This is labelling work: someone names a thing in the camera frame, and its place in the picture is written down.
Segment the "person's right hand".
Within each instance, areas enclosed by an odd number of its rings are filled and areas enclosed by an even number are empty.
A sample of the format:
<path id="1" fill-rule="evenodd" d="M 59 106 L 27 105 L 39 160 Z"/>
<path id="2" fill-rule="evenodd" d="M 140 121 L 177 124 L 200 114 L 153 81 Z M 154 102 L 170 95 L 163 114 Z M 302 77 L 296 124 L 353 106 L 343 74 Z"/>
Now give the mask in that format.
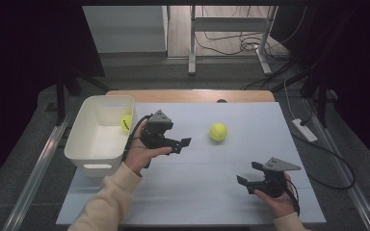
<path id="1" fill-rule="evenodd" d="M 284 176 L 287 180 L 287 188 L 280 197 L 272 198 L 260 190 L 253 191 L 258 198 L 263 200 L 272 209 L 276 218 L 282 218 L 296 212 L 295 202 L 292 198 L 294 193 L 291 185 L 291 178 L 287 173 L 284 173 Z"/>

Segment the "white power strip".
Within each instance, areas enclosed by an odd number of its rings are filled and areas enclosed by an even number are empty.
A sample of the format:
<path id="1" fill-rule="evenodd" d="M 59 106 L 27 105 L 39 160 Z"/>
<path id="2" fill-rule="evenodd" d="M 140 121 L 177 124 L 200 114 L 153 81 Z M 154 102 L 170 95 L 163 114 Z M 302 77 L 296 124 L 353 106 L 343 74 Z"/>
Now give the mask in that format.
<path id="1" fill-rule="evenodd" d="M 299 131 L 299 133 L 309 142 L 317 141 L 317 137 L 309 130 L 306 125 L 302 125 L 302 121 L 299 118 L 292 120 L 293 125 Z"/>

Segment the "aluminium floor rail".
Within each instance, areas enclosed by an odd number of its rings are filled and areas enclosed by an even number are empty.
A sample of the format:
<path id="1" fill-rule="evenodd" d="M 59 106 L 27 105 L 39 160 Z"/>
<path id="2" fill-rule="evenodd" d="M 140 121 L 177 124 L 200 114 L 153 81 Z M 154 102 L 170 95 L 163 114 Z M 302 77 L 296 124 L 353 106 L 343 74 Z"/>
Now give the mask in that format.
<path id="1" fill-rule="evenodd" d="M 40 187 L 43 176 L 49 167 L 56 149 L 58 148 L 60 140 L 69 124 L 70 119 L 71 115 L 67 115 L 59 125 L 56 125 L 53 128 L 25 186 L 23 187 L 21 194 L 15 202 L 7 221 L 2 228 L 2 231 L 19 230 Z"/>
<path id="2" fill-rule="evenodd" d="M 319 121 L 314 106 L 311 106 L 309 101 L 303 99 L 303 102 L 310 110 L 311 116 L 310 121 L 314 124 L 317 133 L 320 136 L 320 140 L 326 146 L 327 150 L 332 151 L 338 157 L 341 157 L 341 153 L 333 140 L 328 128 L 325 128 Z M 346 167 L 342 161 L 337 160 L 335 157 L 332 158 L 333 164 L 340 175 L 340 178 L 344 184 L 350 183 L 353 177 L 351 176 L 350 168 Z M 362 191 L 361 187 L 357 182 L 354 182 L 353 186 L 348 189 L 348 193 L 352 198 L 352 201 L 357 208 L 357 211 L 366 226 L 366 229 L 370 231 L 370 203 L 367 200 L 366 195 Z"/>

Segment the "person's left hand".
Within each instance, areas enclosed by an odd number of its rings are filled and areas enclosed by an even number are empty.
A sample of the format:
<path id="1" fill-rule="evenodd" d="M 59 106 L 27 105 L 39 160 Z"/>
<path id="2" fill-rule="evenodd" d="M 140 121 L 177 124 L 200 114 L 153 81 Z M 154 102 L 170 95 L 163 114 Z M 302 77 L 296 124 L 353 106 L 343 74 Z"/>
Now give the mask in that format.
<path id="1" fill-rule="evenodd" d="M 153 159 L 161 155 L 169 154 L 172 149 L 170 147 L 160 147 L 156 149 L 148 149 L 140 140 L 142 131 L 146 126 L 147 121 L 143 121 L 136 129 L 133 140 L 128 148 L 128 153 L 124 160 L 125 165 L 137 175 L 141 175 L 141 170 Z"/>

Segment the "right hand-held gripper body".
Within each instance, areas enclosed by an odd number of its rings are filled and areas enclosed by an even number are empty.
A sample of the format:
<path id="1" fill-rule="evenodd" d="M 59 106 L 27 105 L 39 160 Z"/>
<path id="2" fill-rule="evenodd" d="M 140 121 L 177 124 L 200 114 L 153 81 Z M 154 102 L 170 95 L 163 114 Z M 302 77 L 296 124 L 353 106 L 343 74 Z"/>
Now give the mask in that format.
<path id="1" fill-rule="evenodd" d="M 275 157 L 272 157 L 263 165 L 264 180 L 261 182 L 249 182 L 247 189 L 249 194 L 253 194 L 254 190 L 260 190 L 272 198 L 277 198 L 283 195 L 287 188 L 287 180 L 284 172 L 288 170 L 300 170 L 301 167 L 287 163 Z"/>

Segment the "yellow tennis ball black mark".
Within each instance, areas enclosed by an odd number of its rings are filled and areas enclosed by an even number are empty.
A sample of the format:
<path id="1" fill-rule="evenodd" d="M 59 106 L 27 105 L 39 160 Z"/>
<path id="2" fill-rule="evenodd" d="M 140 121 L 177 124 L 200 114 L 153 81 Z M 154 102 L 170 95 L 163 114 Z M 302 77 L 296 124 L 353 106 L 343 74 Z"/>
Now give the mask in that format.
<path id="1" fill-rule="evenodd" d="M 120 120 L 120 127 L 121 129 L 128 133 L 131 128 L 131 122 L 132 122 L 132 115 L 124 115 Z"/>

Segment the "black metal stand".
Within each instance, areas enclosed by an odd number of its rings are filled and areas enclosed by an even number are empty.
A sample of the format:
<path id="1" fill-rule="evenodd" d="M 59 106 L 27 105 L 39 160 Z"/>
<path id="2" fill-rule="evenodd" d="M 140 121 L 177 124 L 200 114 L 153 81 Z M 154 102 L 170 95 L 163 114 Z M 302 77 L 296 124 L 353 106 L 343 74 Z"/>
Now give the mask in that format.
<path id="1" fill-rule="evenodd" d="M 58 109 L 56 122 L 57 126 L 60 126 L 66 120 L 65 90 L 68 90 L 68 92 L 73 96 L 78 96 L 82 91 L 77 81 L 78 78 L 82 78 L 86 82 L 94 85 L 104 92 L 110 90 L 108 86 L 99 82 L 98 80 L 95 80 L 92 76 L 84 73 L 81 70 L 76 68 L 60 70 L 56 83 Z"/>
<path id="2" fill-rule="evenodd" d="M 315 91 L 318 91 L 318 97 L 315 100 L 317 105 L 317 117 L 323 127 L 326 128 L 328 78 L 325 71 L 318 66 L 313 66 L 309 70 L 308 77 L 301 89 L 301 94 L 303 97 L 311 97 Z"/>

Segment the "white cabinet panel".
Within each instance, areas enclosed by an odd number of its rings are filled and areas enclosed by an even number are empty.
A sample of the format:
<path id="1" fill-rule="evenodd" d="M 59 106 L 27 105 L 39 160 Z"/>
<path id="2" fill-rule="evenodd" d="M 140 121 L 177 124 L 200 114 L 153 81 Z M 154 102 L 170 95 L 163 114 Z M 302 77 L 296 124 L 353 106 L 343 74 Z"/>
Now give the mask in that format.
<path id="1" fill-rule="evenodd" d="M 167 50 L 166 6 L 85 6 L 83 11 L 99 53 Z"/>

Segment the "white plastic bin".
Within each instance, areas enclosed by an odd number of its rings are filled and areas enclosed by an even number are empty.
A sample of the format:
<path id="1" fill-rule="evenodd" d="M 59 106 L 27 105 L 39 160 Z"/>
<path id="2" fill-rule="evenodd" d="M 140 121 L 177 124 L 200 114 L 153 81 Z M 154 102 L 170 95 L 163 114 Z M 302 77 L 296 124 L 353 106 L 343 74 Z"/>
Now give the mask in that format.
<path id="1" fill-rule="evenodd" d="M 113 174 L 121 161 L 129 131 L 122 127 L 125 116 L 135 114 L 129 95 L 98 95 L 87 98 L 74 120 L 65 155 L 85 175 Z"/>

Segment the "white metal stand frame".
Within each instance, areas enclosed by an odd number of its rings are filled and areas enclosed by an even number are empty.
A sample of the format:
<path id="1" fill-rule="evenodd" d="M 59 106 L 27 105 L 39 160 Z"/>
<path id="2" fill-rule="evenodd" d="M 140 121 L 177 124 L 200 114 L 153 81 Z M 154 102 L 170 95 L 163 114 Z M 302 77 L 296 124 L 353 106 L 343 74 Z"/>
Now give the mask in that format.
<path id="1" fill-rule="evenodd" d="M 196 17 L 196 6 L 191 7 L 191 34 L 188 73 L 196 74 L 196 32 L 259 32 L 261 41 L 255 45 L 255 53 L 265 75 L 272 70 L 265 56 L 265 45 L 277 11 L 270 6 L 265 17 Z"/>

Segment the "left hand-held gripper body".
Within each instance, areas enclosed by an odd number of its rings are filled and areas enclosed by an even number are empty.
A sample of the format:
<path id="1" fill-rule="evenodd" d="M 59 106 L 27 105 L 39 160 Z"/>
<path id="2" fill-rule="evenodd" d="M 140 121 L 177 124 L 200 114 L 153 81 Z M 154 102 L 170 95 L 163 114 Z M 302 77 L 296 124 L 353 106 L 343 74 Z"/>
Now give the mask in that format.
<path id="1" fill-rule="evenodd" d="M 180 141 L 167 139 L 165 137 L 165 132 L 168 131 L 167 125 L 170 123 L 173 123 L 172 120 L 161 110 L 158 110 L 147 120 L 147 124 L 142 131 L 140 140 L 147 148 L 155 149 L 160 147 L 170 147 L 172 149 L 172 153 L 179 154 L 182 149 Z"/>

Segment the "white table cover sheet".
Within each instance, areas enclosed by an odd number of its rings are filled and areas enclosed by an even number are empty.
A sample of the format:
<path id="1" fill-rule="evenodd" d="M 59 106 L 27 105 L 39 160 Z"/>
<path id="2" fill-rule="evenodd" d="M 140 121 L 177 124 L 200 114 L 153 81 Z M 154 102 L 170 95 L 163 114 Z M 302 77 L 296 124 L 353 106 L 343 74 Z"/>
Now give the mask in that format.
<path id="1" fill-rule="evenodd" d="M 179 154 L 160 156 L 143 170 L 123 226 L 240 226 L 268 224 L 271 209 L 237 182 L 262 181 L 251 162 L 272 157 L 299 166 L 302 160 L 277 102 L 139 103 L 138 116 L 158 110 L 172 119 L 167 137 L 191 138 Z M 227 128 L 213 141 L 214 123 Z"/>

